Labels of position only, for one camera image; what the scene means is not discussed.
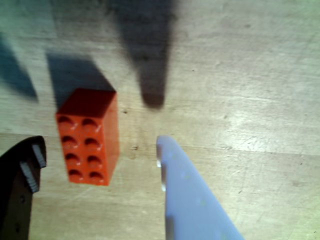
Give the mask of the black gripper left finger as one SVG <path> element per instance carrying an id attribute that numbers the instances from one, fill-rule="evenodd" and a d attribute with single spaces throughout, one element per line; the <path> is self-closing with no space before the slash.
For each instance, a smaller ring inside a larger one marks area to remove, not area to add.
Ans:
<path id="1" fill-rule="evenodd" d="M 0 156 L 0 238 L 27 240 L 33 194 L 40 190 L 41 169 L 47 166 L 41 135 L 28 137 Z"/>

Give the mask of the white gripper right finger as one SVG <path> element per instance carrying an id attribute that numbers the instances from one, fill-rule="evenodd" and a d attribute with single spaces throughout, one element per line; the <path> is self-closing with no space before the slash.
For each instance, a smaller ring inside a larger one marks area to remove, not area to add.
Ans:
<path id="1" fill-rule="evenodd" d="M 172 137 L 157 137 L 156 158 L 165 192 L 167 240 L 243 239 L 188 155 Z"/>

